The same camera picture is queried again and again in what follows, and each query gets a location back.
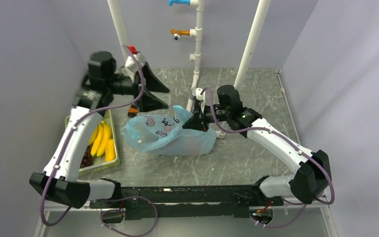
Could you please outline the light blue plastic bag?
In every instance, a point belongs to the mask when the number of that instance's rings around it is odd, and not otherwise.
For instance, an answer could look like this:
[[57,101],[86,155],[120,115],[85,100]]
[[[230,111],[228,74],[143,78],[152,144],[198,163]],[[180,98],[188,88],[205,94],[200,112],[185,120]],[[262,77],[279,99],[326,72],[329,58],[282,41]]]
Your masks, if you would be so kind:
[[165,156],[201,156],[211,152],[216,131],[184,129],[192,113],[180,105],[174,115],[142,115],[130,119],[120,133],[127,145],[141,153]]

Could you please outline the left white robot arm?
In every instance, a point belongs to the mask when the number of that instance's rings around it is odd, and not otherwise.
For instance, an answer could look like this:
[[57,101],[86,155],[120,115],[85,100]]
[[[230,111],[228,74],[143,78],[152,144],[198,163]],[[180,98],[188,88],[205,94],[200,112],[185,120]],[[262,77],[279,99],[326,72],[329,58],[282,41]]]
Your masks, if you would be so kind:
[[151,71],[139,51],[130,49],[125,64],[127,75],[116,71],[116,61],[107,51],[94,52],[88,61],[85,79],[88,85],[75,95],[70,121],[60,143],[42,172],[34,172],[30,185],[42,201],[53,201],[68,207],[81,208],[86,202],[102,199],[109,207],[122,201],[121,184],[109,179],[80,181],[79,165],[88,142],[115,95],[133,96],[140,112],[164,110],[168,105],[156,93],[169,93]]

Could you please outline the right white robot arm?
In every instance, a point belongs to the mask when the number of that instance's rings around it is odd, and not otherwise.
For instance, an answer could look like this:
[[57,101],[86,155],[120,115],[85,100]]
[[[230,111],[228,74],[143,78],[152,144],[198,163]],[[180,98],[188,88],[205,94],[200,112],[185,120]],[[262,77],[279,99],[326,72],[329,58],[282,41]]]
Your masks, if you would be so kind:
[[253,185],[252,198],[264,205],[273,197],[295,197],[301,204],[315,201],[330,205],[334,194],[324,201],[321,197],[326,188],[334,190],[328,155],[294,142],[279,132],[260,113],[243,106],[239,92],[232,85],[218,88],[218,104],[205,104],[205,94],[210,87],[193,88],[192,117],[183,125],[184,129],[206,131],[215,123],[225,133],[239,133],[271,151],[292,171],[292,175],[264,176]]

